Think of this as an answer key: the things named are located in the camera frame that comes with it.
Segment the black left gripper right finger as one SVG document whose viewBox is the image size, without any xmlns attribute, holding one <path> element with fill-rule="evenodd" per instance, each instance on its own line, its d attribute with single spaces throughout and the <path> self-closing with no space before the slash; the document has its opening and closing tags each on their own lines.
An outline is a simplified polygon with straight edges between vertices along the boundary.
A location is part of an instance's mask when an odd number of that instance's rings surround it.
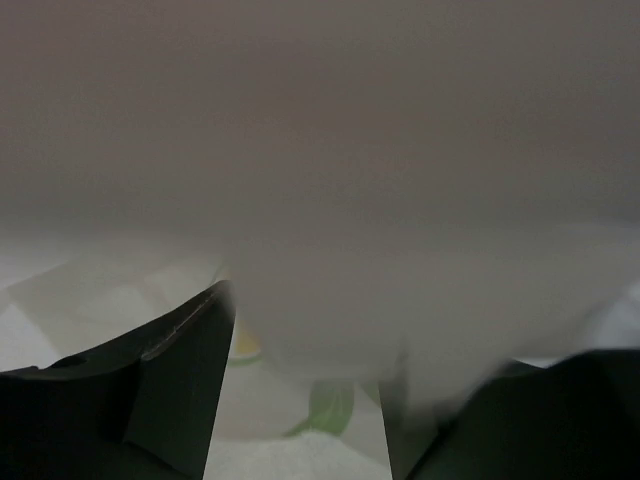
<svg viewBox="0 0 640 480">
<path fill-rule="evenodd" d="M 636 479 L 639 352 L 512 363 L 433 429 L 383 418 L 395 479 Z"/>
</svg>

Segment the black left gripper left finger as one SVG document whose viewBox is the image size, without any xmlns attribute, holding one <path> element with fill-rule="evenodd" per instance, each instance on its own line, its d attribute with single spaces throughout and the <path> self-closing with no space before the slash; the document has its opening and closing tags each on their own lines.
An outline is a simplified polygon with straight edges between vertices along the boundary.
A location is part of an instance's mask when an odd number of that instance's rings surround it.
<svg viewBox="0 0 640 480">
<path fill-rule="evenodd" d="M 220 281 L 49 367 L 1 375 L 5 479 L 200 479 L 235 310 Z"/>
</svg>

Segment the white plastic bag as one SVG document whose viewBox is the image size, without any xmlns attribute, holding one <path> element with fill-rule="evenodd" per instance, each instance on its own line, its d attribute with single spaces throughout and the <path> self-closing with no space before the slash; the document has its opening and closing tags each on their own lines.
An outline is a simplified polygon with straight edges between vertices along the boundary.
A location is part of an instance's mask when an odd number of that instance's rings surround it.
<svg viewBox="0 0 640 480">
<path fill-rule="evenodd" d="M 639 352 L 635 1 L 5 1 L 1 375 L 220 281 L 222 405 L 339 454 L 358 383 L 406 430 L 515 362 Z"/>
</svg>

